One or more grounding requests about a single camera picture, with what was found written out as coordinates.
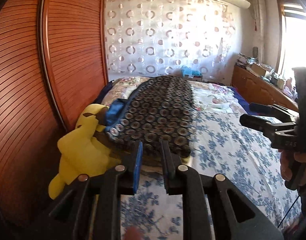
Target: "window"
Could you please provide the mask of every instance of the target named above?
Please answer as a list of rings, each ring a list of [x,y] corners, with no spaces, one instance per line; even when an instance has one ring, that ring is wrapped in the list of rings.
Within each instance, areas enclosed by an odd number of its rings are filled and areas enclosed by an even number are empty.
[[[306,13],[294,0],[277,0],[280,14],[280,57],[277,72],[292,78],[292,68],[306,67]]]

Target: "yellow stuffed animal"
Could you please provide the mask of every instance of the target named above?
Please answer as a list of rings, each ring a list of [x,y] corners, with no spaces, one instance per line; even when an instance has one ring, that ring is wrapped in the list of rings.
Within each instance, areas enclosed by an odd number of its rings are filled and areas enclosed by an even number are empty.
[[[98,104],[87,106],[78,118],[75,130],[58,141],[57,146],[62,156],[58,174],[48,186],[48,194],[52,199],[78,175],[97,176],[120,163],[120,160],[110,157],[111,149],[93,137],[96,131],[102,132],[105,128],[98,120],[104,120],[107,108]]]

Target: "hand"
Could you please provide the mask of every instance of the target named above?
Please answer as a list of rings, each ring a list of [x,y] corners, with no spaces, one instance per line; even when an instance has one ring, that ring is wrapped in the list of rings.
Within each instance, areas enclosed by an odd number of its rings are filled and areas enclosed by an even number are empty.
[[[284,180],[289,181],[292,178],[292,171],[289,168],[289,159],[294,156],[294,160],[300,163],[306,163],[306,153],[298,153],[293,151],[286,150],[278,150],[281,153],[280,163],[281,163],[281,176]],[[301,178],[300,186],[304,186],[306,184],[306,168],[304,171],[304,175]]]
[[[129,227],[124,235],[124,240],[141,240],[142,234],[135,227]]]

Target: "blue floral pattern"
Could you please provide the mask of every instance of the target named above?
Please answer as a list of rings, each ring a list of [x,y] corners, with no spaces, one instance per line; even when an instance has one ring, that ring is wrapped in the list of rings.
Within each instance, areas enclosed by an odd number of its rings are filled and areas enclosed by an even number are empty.
[[[239,114],[197,112],[197,132],[190,166],[200,174],[222,173],[274,224],[278,225],[297,197],[284,186],[279,153],[262,133],[245,128]],[[138,227],[145,240],[183,238],[182,196],[168,196],[163,176],[142,171],[135,196],[121,198],[121,232]],[[282,229],[301,211],[298,200]]]

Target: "dark patterned blanket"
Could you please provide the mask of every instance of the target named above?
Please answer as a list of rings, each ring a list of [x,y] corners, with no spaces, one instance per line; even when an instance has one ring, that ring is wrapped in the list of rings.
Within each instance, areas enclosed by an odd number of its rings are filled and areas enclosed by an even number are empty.
[[[181,157],[191,153],[195,107],[189,82],[175,76],[151,78],[128,98],[117,121],[105,129],[109,139],[123,150],[143,142],[144,156],[160,157],[159,140]]]

